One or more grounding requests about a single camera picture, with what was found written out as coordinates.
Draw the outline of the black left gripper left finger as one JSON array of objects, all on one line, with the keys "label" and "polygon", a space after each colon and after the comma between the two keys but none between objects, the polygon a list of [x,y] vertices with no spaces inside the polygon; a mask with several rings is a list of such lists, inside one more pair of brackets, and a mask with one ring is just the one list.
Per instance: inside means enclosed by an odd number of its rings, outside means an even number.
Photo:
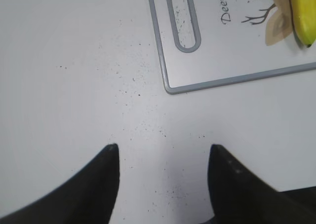
[{"label": "black left gripper left finger", "polygon": [[61,186],[0,219],[2,224],[107,224],[119,190],[119,147],[106,145]]}]

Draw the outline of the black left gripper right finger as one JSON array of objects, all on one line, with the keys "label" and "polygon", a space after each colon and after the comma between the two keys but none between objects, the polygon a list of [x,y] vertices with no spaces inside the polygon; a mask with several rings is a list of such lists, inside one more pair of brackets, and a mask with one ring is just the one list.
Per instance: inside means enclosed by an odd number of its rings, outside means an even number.
[{"label": "black left gripper right finger", "polygon": [[213,144],[208,191],[210,224],[314,224],[316,188],[277,191],[247,169],[224,146]]}]

